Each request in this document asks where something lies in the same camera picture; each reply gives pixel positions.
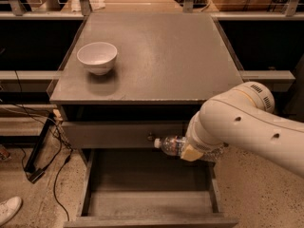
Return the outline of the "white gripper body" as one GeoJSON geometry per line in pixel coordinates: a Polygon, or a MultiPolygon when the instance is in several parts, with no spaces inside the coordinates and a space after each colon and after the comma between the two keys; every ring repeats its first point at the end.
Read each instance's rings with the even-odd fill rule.
{"type": "Polygon", "coordinates": [[[225,146],[225,143],[212,136],[202,125],[200,113],[197,112],[190,120],[186,138],[199,152],[212,152],[225,146]]]}

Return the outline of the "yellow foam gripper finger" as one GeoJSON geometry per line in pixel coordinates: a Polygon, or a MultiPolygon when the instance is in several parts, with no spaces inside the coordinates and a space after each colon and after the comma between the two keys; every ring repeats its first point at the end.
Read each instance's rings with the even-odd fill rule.
{"type": "Polygon", "coordinates": [[[188,162],[200,159],[203,153],[195,149],[191,144],[187,144],[181,151],[180,157],[188,162]]]}

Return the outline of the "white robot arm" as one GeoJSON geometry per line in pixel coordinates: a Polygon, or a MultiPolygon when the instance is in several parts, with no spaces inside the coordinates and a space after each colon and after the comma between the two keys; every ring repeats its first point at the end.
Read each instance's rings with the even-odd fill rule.
{"type": "Polygon", "coordinates": [[[278,117],[274,108],[273,94],[258,82],[210,98],[188,125],[181,157],[207,158],[228,144],[304,177],[304,123],[278,117]]]}

